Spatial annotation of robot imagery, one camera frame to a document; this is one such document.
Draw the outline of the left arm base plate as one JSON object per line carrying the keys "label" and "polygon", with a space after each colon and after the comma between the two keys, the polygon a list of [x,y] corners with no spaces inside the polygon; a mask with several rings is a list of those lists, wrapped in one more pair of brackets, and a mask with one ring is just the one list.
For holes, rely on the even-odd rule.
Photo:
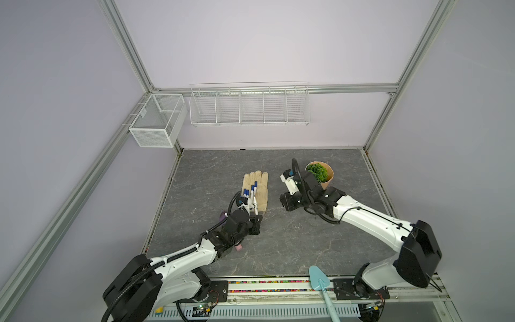
{"label": "left arm base plate", "polygon": [[179,299],[181,303],[225,303],[229,295],[227,280],[211,280],[201,286],[192,297]]}

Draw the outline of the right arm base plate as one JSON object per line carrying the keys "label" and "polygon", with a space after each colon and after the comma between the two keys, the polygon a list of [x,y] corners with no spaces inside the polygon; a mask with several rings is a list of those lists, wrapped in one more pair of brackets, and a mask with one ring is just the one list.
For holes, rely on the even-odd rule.
{"label": "right arm base plate", "polygon": [[351,278],[333,279],[334,293],[337,300],[387,300],[390,293],[386,288],[373,290],[362,281]]}

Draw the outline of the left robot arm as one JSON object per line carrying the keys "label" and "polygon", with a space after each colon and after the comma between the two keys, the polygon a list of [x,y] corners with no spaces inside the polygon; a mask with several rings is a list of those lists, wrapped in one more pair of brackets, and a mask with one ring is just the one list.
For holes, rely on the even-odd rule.
{"label": "left robot arm", "polygon": [[152,311],[209,293],[202,268],[229,254],[246,236],[260,233],[262,215],[236,209],[204,231],[198,241],[164,256],[133,257],[103,293],[102,321],[144,321]]}

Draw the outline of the white marker pen six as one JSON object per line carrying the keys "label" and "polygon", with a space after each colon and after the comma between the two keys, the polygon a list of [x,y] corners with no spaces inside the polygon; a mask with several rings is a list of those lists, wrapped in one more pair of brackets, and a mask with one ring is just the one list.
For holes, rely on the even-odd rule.
{"label": "white marker pen six", "polygon": [[257,203],[257,199],[256,199],[255,196],[253,196],[253,198],[252,198],[252,204],[253,204],[253,213],[254,213],[254,215],[258,215],[259,214],[258,203]]}

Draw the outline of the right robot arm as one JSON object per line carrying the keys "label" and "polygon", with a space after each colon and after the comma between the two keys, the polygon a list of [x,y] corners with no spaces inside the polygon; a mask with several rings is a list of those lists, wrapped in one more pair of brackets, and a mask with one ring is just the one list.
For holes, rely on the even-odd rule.
{"label": "right robot arm", "polygon": [[443,255],[428,223],[403,221],[364,205],[333,186],[324,189],[314,174],[306,170],[285,170],[280,179],[288,189],[280,196],[287,211],[302,208],[329,224],[353,225],[394,251],[389,258],[366,263],[358,270],[351,283],[356,296],[367,299],[384,287],[403,282],[418,288],[427,288],[432,283]]}

